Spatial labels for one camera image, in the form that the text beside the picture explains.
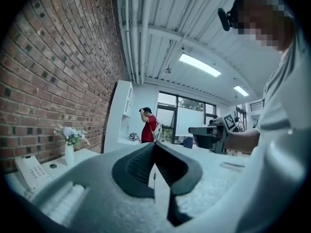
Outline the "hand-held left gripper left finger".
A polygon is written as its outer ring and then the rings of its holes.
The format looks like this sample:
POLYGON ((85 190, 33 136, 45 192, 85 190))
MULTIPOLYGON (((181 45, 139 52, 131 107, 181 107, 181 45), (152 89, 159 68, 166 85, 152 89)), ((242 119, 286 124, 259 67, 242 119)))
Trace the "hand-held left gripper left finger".
POLYGON ((89 158, 42 189, 31 214, 47 233, 172 233, 149 186, 153 166, 169 166, 163 144, 132 145, 89 158))

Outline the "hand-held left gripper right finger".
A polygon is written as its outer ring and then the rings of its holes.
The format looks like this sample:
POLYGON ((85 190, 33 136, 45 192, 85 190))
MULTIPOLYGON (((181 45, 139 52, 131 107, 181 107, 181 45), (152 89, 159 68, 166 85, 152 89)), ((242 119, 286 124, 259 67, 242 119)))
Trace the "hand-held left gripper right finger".
POLYGON ((167 220, 175 227, 191 220, 180 211, 176 198, 189 194, 199 183, 201 165, 161 143, 155 144, 155 165, 170 188, 167 220))

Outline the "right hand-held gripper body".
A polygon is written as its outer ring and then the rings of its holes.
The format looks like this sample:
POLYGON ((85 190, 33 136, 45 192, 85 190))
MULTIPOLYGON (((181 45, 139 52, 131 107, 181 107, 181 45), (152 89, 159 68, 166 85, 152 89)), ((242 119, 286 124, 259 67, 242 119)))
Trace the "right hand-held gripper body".
POLYGON ((217 132, 210 137, 210 150, 217 154, 227 154, 225 141, 228 138, 229 133, 240 132, 236 119, 231 114, 228 114, 224 117, 217 117, 210 120, 208 126, 212 126, 217 129, 217 132))

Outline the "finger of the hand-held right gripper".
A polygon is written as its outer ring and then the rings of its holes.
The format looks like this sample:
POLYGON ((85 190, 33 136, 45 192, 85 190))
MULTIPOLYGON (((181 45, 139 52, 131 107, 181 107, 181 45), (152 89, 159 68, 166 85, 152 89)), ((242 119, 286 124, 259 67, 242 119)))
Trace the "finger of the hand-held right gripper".
POLYGON ((200 148, 213 149, 213 144, 218 140, 217 126, 189 127, 188 131, 200 148))

